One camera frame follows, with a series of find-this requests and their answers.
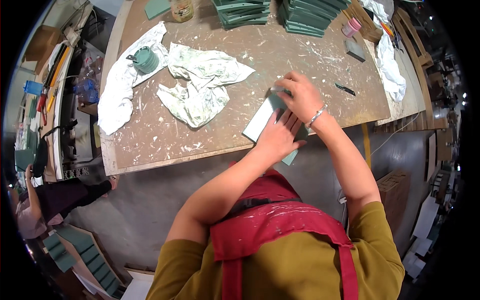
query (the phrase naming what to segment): sanding sponge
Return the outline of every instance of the sanding sponge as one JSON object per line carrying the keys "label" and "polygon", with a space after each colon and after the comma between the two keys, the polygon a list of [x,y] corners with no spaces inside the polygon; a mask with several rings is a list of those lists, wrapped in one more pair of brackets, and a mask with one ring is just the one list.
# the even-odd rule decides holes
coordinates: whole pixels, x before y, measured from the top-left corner
{"label": "sanding sponge", "polygon": [[145,5],[145,13],[149,20],[169,10],[170,2],[168,0],[150,0]]}
{"label": "sanding sponge", "polygon": [[358,59],[361,62],[365,61],[365,54],[363,53],[362,47],[360,47],[357,43],[352,42],[350,40],[345,41],[345,52]]}

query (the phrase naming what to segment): silver bracelet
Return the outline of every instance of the silver bracelet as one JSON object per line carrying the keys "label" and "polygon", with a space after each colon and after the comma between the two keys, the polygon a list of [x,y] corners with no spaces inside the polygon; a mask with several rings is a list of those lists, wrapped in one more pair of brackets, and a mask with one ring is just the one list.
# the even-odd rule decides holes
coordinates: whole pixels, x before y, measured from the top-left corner
{"label": "silver bracelet", "polygon": [[305,127],[310,128],[312,126],[312,123],[315,122],[315,120],[323,113],[323,111],[327,107],[328,107],[328,105],[324,104],[324,106],[319,111],[317,111],[316,115],[313,116],[313,118],[310,120],[310,122],[305,124]]}

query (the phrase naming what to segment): red apron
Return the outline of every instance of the red apron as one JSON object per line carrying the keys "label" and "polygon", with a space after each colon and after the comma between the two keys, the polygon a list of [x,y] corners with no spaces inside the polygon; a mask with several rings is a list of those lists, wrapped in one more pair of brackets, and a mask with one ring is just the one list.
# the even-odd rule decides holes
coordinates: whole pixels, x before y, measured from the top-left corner
{"label": "red apron", "polygon": [[[280,173],[269,170],[258,178],[241,199],[261,194],[264,199],[298,198]],[[350,249],[353,244],[342,224],[321,210],[300,202],[287,201],[250,208],[237,216],[211,226],[210,237],[215,261],[222,261],[222,299],[242,299],[242,258],[258,251],[264,243],[292,232],[316,232],[327,235],[338,246],[343,283],[343,299],[358,299],[357,273]]]}

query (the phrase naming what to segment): pink jar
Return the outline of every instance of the pink jar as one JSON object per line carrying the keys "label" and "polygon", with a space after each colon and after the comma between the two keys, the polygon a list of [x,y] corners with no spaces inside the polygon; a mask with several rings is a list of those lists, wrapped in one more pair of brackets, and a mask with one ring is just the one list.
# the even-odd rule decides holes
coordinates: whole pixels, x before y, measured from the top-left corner
{"label": "pink jar", "polygon": [[357,19],[351,18],[345,25],[342,27],[342,32],[346,37],[352,37],[357,31],[361,28],[361,24]]}

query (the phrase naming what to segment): white cloth rag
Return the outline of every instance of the white cloth rag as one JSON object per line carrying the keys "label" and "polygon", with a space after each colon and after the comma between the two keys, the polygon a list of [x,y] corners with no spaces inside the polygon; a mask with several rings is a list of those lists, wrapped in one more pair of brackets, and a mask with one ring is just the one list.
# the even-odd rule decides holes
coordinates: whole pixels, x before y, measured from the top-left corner
{"label": "white cloth rag", "polygon": [[168,56],[171,74],[191,81],[186,88],[159,84],[157,95],[175,117],[193,128],[207,124],[225,107],[229,97],[224,85],[245,80],[255,72],[222,51],[171,43]]}
{"label": "white cloth rag", "polygon": [[377,66],[380,70],[384,90],[390,93],[395,102],[402,101],[407,89],[407,82],[400,74],[395,61],[392,41],[385,30],[377,46],[377,56]]}
{"label": "white cloth rag", "polygon": [[[166,32],[164,22],[160,21],[128,47],[108,72],[107,83],[98,103],[98,125],[107,135],[130,121],[133,111],[130,101],[133,98],[132,88],[168,65],[168,52],[162,45]],[[157,68],[149,74],[139,73],[133,61],[126,59],[143,46],[150,47],[159,58]]]}
{"label": "white cloth rag", "polygon": [[377,25],[378,28],[382,28],[380,21],[387,24],[388,23],[388,14],[385,13],[384,5],[377,3],[373,0],[360,0],[360,4],[373,12],[373,22]]}

